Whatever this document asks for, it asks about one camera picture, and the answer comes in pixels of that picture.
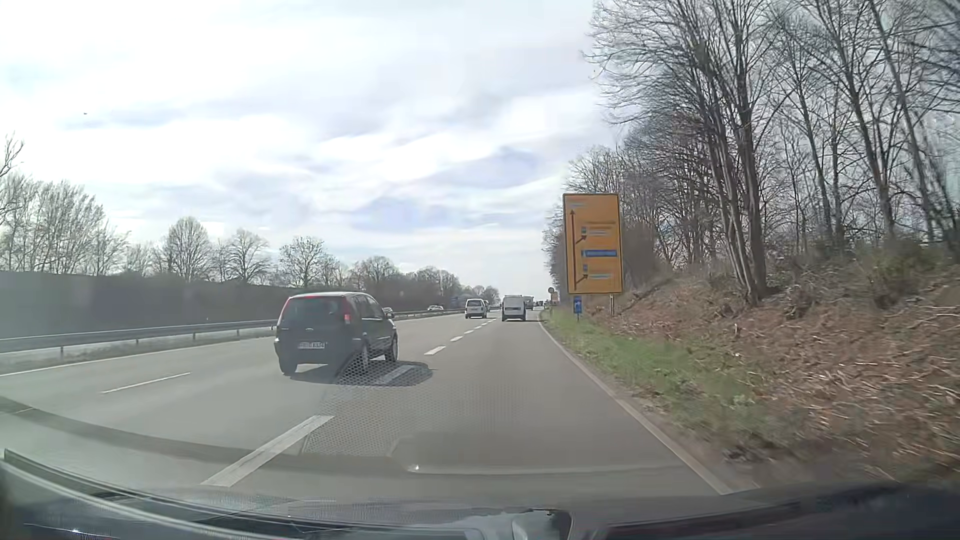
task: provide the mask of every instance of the car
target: car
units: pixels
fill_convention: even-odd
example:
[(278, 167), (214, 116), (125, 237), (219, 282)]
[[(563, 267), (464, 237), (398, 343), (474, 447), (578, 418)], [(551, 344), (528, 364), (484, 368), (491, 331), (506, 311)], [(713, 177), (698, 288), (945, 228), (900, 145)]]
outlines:
[(481, 319), (486, 319), (487, 311), (487, 302), (481, 298), (471, 298), (467, 300), (467, 304), (464, 309), (464, 318), (470, 319), (473, 317), (480, 317)]
[(519, 319), (527, 320), (527, 303), (523, 295), (508, 294), (503, 297), (502, 309), (500, 309), (500, 320)]
[(373, 358), (397, 362), (394, 315), (363, 292), (291, 296), (276, 321), (274, 351), (287, 376), (300, 364), (327, 364), (337, 375), (366, 374)]

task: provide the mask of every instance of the bare tree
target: bare tree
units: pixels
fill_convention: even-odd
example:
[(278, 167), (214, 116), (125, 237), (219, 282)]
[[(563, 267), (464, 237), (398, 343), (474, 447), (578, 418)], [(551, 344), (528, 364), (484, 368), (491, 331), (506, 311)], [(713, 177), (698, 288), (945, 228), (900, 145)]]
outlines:
[(0, 161), (0, 186), (3, 187), (2, 197), (0, 197), (0, 227), (6, 225), (7, 214), (20, 204), (16, 199), (16, 192), (7, 190), (7, 176), (16, 168), (16, 160), (21, 150), (23, 150), (23, 141), (14, 138), (13, 135), (7, 135), (4, 141), (3, 160)]
[(160, 247), (166, 271), (188, 282), (206, 279), (211, 269), (212, 252), (209, 233), (200, 220), (192, 216), (178, 219)]
[(748, 302), (766, 293), (762, 179), (757, 152), (780, 103), (760, 59), (770, 48), (766, 2), (618, 0), (597, 5), (595, 50), (613, 110), (649, 118), (650, 99), (694, 120), (735, 275)]
[(387, 280), (399, 274), (399, 270), (391, 260), (377, 255), (357, 262), (353, 274), (363, 289), (375, 296), (383, 291)]
[(320, 282), (326, 256), (323, 240), (316, 236), (295, 236), (280, 248), (278, 270), (287, 284), (309, 288)]
[(124, 272), (146, 276), (150, 270), (151, 252), (153, 247), (149, 244), (133, 244), (127, 246), (124, 256)]
[(0, 179), (4, 201), (3, 262), (21, 272), (77, 274), (87, 269), (107, 217), (96, 198), (67, 181), (36, 182), (17, 172)]
[(243, 283), (256, 282), (270, 272), (270, 247), (262, 236), (237, 229), (227, 242), (228, 279)]
[(210, 279), (215, 282), (225, 282), (230, 279), (229, 271), (229, 246), (222, 239), (217, 238), (217, 243), (210, 249)]
[(333, 285), (341, 288), (347, 285), (350, 276), (350, 267), (345, 262), (337, 260), (336, 265), (331, 269), (331, 273)]
[(104, 224), (93, 236), (85, 273), (91, 276), (106, 276), (118, 271), (123, 264), (127, 249), (128, 233), (118, 233), (116, 228)]

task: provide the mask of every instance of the car rear window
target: car rear window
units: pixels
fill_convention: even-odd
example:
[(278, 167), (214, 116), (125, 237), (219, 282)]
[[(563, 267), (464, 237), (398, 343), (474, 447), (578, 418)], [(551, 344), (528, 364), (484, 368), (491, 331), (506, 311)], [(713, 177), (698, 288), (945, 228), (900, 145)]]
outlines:
[(343, 319), (343, 298), (305, 297), (291, 298), (280, 315), (280, 324), (335, 323)]

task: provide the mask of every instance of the white van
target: white van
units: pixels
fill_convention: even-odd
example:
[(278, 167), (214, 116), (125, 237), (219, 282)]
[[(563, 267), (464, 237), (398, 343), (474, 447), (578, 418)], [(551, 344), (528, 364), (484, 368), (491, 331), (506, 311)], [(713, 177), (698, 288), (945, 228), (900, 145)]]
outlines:
[(487, 303), (482, 298), (471, 298), (467, 300), (465, 309), (465, 318), (480, 317), (487, 318)]
[(508, 294), (503, 297), (503, 308), (500, 313), (501, 321), (507, 319), (527, 320), (527, 304), (523, 300), (523, 295)]

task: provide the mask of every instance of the dark hatchback car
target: dark hatchback car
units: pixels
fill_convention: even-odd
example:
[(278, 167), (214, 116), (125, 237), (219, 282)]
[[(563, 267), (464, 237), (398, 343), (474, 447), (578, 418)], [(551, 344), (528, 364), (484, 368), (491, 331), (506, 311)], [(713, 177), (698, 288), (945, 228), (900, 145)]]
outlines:
[(372, 358), (396, 362), (396, 325), (373, 296), (320, 292), (291, 296), (276, 321), (274, 350), (284, 375), (299, 364), (327, 364), (337, 374), (365, 374)]

